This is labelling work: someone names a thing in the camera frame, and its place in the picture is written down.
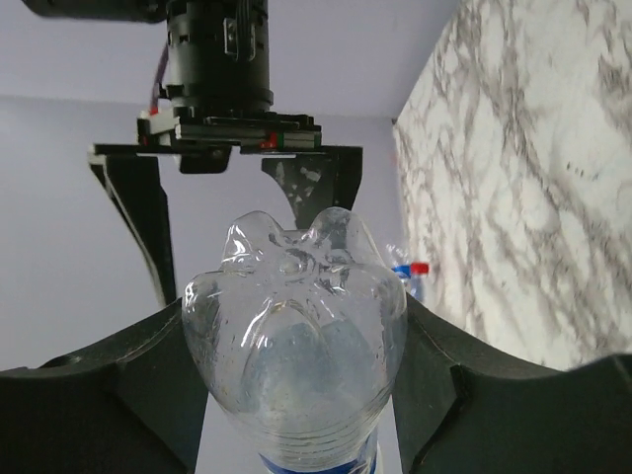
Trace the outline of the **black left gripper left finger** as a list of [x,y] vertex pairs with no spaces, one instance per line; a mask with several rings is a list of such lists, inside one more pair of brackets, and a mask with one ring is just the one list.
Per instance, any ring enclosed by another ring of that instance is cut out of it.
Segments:
[[4,473],[192,473],[208,393],[174,301],[38,368],[1,373]]

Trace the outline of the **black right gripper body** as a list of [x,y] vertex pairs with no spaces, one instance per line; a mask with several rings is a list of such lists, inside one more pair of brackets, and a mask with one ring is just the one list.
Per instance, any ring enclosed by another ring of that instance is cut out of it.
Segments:
[[362,160],[358,146],[325,145],[322,127],[308,115],[274,112],[231,113],[201,116],[197,111],[147,113],[137,119],[133,144],[97,143],[88,153],[88,163],[105,166],[112,158],[179,155],[209,159],[203,168],[221,173],[227,160],[214,157],[217,148],[238,147],[242,154],[276,156],[351,156]]

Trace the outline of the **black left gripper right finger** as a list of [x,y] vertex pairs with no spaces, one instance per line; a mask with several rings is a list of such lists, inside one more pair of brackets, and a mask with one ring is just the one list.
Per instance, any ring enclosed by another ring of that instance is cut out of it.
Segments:
[[406,473],[628,473],[631,357],[558,371],[497,350],[408,300],[392,393]]

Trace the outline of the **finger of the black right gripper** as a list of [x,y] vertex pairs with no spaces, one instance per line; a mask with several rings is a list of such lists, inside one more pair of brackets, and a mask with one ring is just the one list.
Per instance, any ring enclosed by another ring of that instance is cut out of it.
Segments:
[[144,258],[158,302],[177,299],[168,209],[158,158],[92,155],[91,171],[103,186]]
[[360,147],[273,150],[263,153],[261,170],[284,193],[295,227],[306,229],[328,207],[353,208],[362,178],[362,158]]

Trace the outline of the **pepsi bottle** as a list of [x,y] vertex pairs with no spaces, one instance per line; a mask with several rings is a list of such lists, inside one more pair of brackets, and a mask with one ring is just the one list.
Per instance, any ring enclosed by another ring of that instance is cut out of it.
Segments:
[[185,288],[197,369],[272,473],[371,473],[407,333],[407,296],[364,222],[340,207],[305,230],[253,211],[218,270]]

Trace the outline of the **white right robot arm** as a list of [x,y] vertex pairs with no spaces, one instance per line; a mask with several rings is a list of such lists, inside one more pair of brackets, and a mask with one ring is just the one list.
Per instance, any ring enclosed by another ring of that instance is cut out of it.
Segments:
[[362,151],[326,145],[308,115],[273,111],[269,8],[264,1],[32,1],[49,19],[167,26],[150,106],[133,144],[96,144],[88,155],[136,241],[158,302],[177,297],[168,199],[158,160],[173,156],[181,173],[220,174],[233,150],[261,157],[261,168],[286,196],[295,225],[322,210],[351,208],[362,176]]

